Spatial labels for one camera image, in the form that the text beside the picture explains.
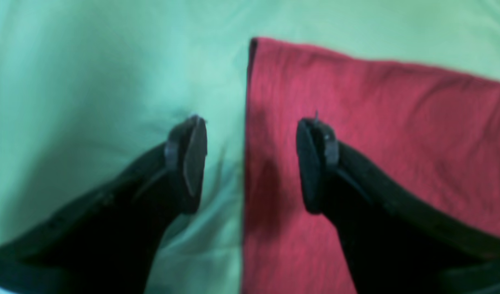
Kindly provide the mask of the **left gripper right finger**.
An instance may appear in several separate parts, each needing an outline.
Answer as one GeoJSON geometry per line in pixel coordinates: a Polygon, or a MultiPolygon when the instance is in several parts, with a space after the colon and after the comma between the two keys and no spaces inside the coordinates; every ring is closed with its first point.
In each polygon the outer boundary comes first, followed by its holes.
{"type": "Polygon", "coordinates": [[[500,238],[444,214],[340,142],[298,121],[306,210],[336,228],[359,294],[500,294],[500,238]]]}

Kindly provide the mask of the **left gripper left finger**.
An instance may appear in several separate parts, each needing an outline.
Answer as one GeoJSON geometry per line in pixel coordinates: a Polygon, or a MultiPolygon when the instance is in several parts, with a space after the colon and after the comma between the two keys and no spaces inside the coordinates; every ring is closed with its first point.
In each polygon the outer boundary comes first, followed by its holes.
{"type": "Polygon", "coordinates": [[[191,116],[115,179],[0,246],[0,290],[142,294],[160,241],[199,209],[207,129],[191,116]]]}

